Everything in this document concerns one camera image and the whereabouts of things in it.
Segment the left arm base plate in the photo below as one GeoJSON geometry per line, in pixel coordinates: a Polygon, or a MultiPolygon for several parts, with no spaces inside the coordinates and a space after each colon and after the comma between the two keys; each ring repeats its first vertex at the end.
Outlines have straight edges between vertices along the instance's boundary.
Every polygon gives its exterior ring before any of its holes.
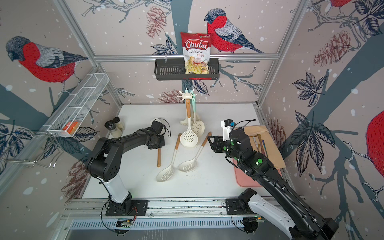
{"type": "Polygon", "coordinates": [[[128,199],[122,204],[110,201],[107,206],[107,217],[120,216],[145,216],[148,208],[148,200],[132,200],[128,199]]]}

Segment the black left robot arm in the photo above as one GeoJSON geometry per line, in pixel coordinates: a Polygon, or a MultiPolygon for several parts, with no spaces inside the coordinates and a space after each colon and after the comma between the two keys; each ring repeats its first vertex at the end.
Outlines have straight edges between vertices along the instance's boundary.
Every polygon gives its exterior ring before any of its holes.
{"type": "Polygon", "coordinates": [[[101,138],[86,164],[87,171],[92,177],[101,181],[109,193],[110,205],[118,213],[127,215],[132,212],[132,195],[124,186],[119,175],[122,156],[127,151],[140,146],[147,146],[149,150],[160,149],[165,146],[164,135],[167,127],[158,121],[145,129],[119,138],[101,138]]]}

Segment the cream utensil rack stand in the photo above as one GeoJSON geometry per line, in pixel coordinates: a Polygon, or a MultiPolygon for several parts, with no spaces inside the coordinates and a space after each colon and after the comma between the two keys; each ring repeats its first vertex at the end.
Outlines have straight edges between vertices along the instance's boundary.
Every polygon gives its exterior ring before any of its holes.
{"type": "Polygon", "coordinates": [[[186,109],[187,109],[186,119],[183,121],[180,121],[180,124],[183,126],[187,126],[188,119],[191,118],[193,122],[192,125],[193,125],[196,121],[201,120],[196,110],[196,95],[194,94],[193,90],[189,90],[189,89],[185,89],[183,93],[180,91],[180,94],[181,95],[179,96],[179,98],[181,98],[182,100],[189,100],[189,104],[186,104],[186,109]]]}

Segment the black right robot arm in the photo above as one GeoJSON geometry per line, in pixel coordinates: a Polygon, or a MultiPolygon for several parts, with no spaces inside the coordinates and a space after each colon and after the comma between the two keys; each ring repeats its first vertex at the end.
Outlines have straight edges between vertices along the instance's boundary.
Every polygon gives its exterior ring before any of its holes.
{"type": "Polygon", "coordinates": [[[339,228],[335,220],[311,208],[284,181],[273,163],[253,149],[243,128],[207,140],[215,153],[224,153],[228,163],[236,160],[235,167],[258,182],[281,206],[277,208],[248,188],[239,198],[253,213],[267,219],[291,240],[330,240],[334,236],[339,228]]]}

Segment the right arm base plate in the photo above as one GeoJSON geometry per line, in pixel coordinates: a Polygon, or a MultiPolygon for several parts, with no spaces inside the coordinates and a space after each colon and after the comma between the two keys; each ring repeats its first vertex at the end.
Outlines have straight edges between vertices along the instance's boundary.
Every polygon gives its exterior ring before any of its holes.
{"type": "Polygon", "coordinates": [[[249,206],[241,199],[226,199],[225,204],[227,215],[255,215],[249,206]]]}

